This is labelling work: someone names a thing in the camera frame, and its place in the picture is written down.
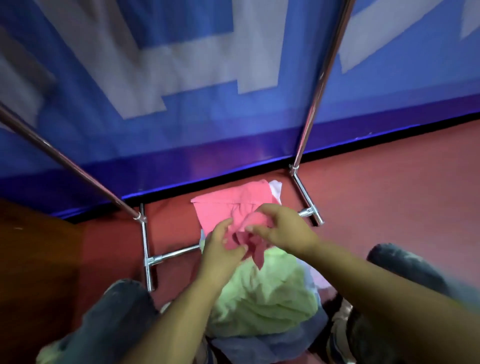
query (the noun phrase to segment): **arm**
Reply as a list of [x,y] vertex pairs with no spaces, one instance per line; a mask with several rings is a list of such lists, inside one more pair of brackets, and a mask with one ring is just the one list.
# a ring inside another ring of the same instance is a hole
[[246,253],[243,246],[227,251],[224,235],[231,219],[207,237],[195,281],[175,299],[122,364],[192,364],[212,307]]
[[250,231],[317,269],[354,307],[416,363],[468,363],[478,360],[480,316],[456,301],[320,241],[298,214],[262,205],[276,228]]

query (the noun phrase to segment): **red floor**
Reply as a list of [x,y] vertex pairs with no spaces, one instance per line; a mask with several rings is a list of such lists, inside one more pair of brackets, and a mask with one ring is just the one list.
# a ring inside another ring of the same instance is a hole
[[[302,164],[299,175],[326,223],[321,236],[366,256],[391,242],[480,287],[480,121]],[[303,206],[284,170],[147,205],[154,254],[193,245],[200,224],[190,200],[265,178],[283,182],[282,203]],[[122,213],[84,224],[75,324],[120,278],[142,276],[139,225]],[[200,253],[157,266],[160,306],[190,281]],[[298,363],[315,363],[302,358]]]

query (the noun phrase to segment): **folded pink garment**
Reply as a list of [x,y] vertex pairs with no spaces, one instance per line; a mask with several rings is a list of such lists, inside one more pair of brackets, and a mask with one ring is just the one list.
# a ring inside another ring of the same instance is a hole
[[266,180],[204,194],[194,198],[192,202],[205,235],[210,233],[219,222],[233,218],[227,233],[227,249],[234,249],[238,245],[248,246],[243,259],[251,256],[258,268],[262,268],[264,252],[270,245],[259,236],[245,231],[245,227],[273,226],[269,217],[255,212],[261,204],[278,204]]

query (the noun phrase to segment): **yellow-green fabric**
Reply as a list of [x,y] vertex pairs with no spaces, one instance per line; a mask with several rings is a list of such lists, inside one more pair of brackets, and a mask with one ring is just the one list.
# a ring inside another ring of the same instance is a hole
[[252,258],[237,268],[213,307],[207,336],[276,334],[317,312],[315,293],[305,287],[305,269],[296,257],[276,247],[267,249],[264,256],[261,270]]

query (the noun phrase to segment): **person's right arm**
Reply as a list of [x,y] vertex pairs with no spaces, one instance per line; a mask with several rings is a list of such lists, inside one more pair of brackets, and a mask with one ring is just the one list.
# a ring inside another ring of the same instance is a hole
[[337,291],[416,363],[480,362],[480,315],[397,276],[339,245],[321,241],[298,213],[264,204],[276,227],[247,229],[317,269]]

